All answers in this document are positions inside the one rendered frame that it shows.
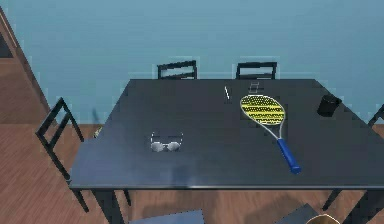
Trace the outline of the silver eyeglasses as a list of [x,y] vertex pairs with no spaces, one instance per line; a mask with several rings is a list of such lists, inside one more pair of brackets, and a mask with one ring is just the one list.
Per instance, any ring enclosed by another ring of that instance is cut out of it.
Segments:
[[179,135],[173,135],[173,138],[178,138],[178,141],[170,141],[168,143],[160,142],[160,135],[156,135],[155,133],[151,134],[150,137],[150,148],[154,152],[162,152],[162,151],[178,151],[183,143],[184,134],[180,133]]

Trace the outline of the dark grey table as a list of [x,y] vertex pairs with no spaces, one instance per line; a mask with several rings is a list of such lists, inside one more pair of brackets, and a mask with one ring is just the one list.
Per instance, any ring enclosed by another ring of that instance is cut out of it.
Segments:
[[[243,115],[252,82],[286,108],[283,135],[300,174]],[[131,80],[100,135],[81,144],[70,187],[101,198],[120,189],[363,189],[343,224],[366,224],[384,208],[384,139],[345,105],[320,116],[327,92],[314,79]],[[163,143],[183,133],[182,146],[154,152],[152,133]]]

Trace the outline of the black chair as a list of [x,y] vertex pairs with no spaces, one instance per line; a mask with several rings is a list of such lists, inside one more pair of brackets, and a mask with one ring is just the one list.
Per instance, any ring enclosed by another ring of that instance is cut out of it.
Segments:
[[[175,74],[164,75],[166,71],[175,71]],[[159,79],[196,79],[197,78],[197,62],[195,60],[173,62],[168,64],[160,64],[157,66],[157,77]]]
[[[49,127],[56,121],[56,117],[59,113],[59,111],[63,109],[65,111],[65,116],[62,118],[60,124],[58,125],[55,133],[53,134],[52,138],[50,140],[47,140],[45,137],[45,134],[47,133]],[[54,152],[54,148],[62,135],[64,129],[67,127],[68,122],[71,122],[73,128],[75,129],[77,136],[81,142],[84,142],[84,136],[73,117],[72,112],[70,111],[68,105],[65,103],[64,99],[60,97],[58,101],[56,102],[55,106],[50,110],[44,121],[41,123],[39,128],[36,130],[35,134],[37,138],[40,140],[42,146],[45,148],[47,154],[49,155],[50,159],[58,169],[58,171],[63,176],[65,182],[67,185],[71,184],[71,175],[70,173],[65,169],[64,165],[59,160],[58,156]],[[101,193],[99,191],[93,190],[92,193],[94,194],[96,201],[98,202],[100,208],[102,209],[103,213],[106,213],[107,211],[112,211],[114,208],[117,209],[117,211],[120,211],[119,203],[117,201],[117,196],[113,190],[106,191],[104,198],[101,198]]]
[[[249,74],[242,74],[241,71],[248,69]],[[236,78],[241,80],[251,79],[275,79],[277,72],[276,62],[241,62],[237,64]]]

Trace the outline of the blue grey chair seat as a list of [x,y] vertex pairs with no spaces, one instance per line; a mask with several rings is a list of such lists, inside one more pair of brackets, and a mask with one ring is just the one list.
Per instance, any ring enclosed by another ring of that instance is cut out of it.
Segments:
[[318,213],[309,204],[304,204],[274,224],[306,224],[309,219],[317,215]]
[[205,224],[202,210],[132,220],[128,224]]

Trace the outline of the black cup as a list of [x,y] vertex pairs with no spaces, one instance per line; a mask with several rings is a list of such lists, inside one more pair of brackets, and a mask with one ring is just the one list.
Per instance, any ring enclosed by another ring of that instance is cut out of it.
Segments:
[[317,113],[323,117],[332,117],[336,108],[342,103],[342,100],[332,94],[326,94],[322,97]]

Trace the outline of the tan round object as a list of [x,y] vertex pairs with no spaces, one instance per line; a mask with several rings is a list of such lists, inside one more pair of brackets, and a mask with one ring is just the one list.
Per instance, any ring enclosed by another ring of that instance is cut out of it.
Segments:
[[328,214],[323,214],[309,219],[306,224],[340,224],[340,222]]

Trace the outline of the brown wooden door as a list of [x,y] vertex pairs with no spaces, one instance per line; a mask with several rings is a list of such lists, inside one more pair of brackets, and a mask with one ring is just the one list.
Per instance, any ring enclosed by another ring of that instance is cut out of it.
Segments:
[[39,124],[50,108],[0,6],[0,124]]

